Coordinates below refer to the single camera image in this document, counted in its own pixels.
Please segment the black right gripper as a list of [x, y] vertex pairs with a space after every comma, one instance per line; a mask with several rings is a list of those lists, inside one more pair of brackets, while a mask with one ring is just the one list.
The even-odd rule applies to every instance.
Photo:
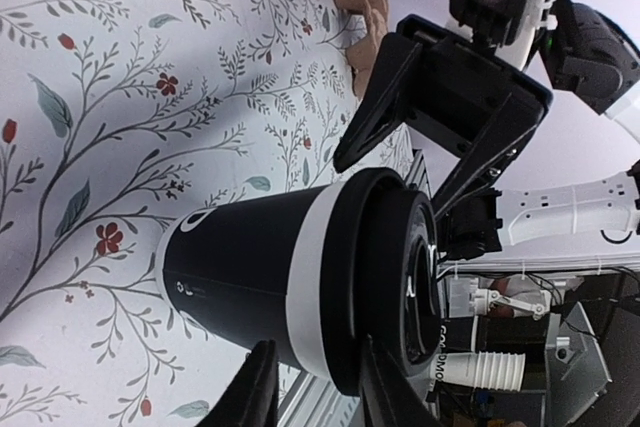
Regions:
[[432, 198], [441, 220], [491, 187], [527, 146], [553, 96], [509, 63], [412, 15], [381, 42], [368, 86], [333, 154], [344, 172], [401, 124], [462, 157]]

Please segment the background stack of cups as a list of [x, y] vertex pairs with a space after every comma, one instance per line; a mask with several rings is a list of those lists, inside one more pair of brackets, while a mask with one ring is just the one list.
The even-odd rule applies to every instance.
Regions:
[[438, 382], [473, 389], [516, 392], [522, 387], [525, 367], [525, 354], [438, 354], [430, 364], [429, 377]]

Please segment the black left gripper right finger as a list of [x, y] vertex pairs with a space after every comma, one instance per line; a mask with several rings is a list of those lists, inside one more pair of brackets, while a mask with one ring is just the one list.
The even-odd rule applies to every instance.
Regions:
[[366, 427], [441, 427], [382, 344], [361, 346], [360, 400]]

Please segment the black paper coffee cup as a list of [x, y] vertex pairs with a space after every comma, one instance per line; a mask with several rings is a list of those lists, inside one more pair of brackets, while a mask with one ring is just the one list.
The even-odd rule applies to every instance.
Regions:
[[323, 255], [343, 190], [325, 187], [196, 211], [161, 238], [162, 298], [183, 319], [249, 348], [273, 339], [284, 362], [329, 378]]

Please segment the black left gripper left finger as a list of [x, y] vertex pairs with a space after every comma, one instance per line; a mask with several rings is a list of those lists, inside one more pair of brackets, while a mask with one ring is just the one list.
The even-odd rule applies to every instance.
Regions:
[[266, 427], [278, 424], [279, 371], [276, 342], [258, 342], [212, 410], [205, 427]]

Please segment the floral tablecloth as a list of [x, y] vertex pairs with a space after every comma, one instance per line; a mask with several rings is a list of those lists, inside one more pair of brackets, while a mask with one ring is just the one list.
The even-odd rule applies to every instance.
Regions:
[[155, 284], [179, 217], [335, 180], [333, 0], [1, 0], [1, 422], [192, 426], [246, 352]]

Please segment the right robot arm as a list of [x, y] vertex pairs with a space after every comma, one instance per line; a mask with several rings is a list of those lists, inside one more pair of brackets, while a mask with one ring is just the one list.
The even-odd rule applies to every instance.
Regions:
[[432, 202], [449, 261], [503, 249], [609, 253], [639, 236], [639, 51], [597, 10], [559, 0], [548, 83], [423, 18], [386, 34], [334, 153], [343, 171], [400, 125], [456, 159]]

